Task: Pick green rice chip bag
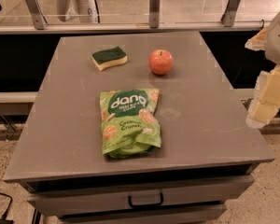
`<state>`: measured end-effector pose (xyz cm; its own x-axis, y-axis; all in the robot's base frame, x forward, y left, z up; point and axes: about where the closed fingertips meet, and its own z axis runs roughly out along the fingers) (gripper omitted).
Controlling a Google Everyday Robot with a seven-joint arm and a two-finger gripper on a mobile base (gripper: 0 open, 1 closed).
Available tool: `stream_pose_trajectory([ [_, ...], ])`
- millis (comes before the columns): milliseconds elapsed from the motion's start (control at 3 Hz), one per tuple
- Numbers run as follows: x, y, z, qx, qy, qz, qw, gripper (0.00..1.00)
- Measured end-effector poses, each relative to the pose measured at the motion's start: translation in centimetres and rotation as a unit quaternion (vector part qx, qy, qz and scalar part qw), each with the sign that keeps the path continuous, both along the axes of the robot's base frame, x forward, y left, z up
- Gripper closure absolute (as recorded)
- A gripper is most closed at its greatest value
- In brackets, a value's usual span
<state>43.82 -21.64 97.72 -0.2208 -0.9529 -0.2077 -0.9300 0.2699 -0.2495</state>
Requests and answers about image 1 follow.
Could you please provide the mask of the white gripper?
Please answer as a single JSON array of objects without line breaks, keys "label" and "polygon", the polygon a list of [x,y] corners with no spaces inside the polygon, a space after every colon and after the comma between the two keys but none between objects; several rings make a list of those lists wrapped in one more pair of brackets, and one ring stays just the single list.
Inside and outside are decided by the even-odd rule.
[{"label": "white gripper", "polygon": [[[274,63],[280,63],[280,14],[256,35],[248,39],[245,48],[265,50],[265,56]],[[280,64],[270,72],[261,71],[254,89],[245,122],[248,127],[260,129],[269,124],[280,110]]]}]

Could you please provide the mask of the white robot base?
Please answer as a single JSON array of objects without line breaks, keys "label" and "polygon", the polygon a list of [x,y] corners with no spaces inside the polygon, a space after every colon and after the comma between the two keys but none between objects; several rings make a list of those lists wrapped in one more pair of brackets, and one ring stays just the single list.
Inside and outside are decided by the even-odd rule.
[{"label": "white robot base", "polygon": [[79,18],[82,23],[99,23],[96,0],[56,0],[57,17],[60,21]]}]

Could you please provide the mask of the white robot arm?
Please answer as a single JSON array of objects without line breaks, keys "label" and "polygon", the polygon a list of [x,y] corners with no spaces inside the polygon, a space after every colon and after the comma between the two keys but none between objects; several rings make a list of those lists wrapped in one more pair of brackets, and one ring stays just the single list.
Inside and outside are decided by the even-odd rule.
[{"label": "white robot arm", "polygon": [[260,129],[280,110],[280,11],[268,27],[246,41],[245,48],[263,50],[265,58],[275,63],[270,72],[259,73],[245,120],[250,128]]}]

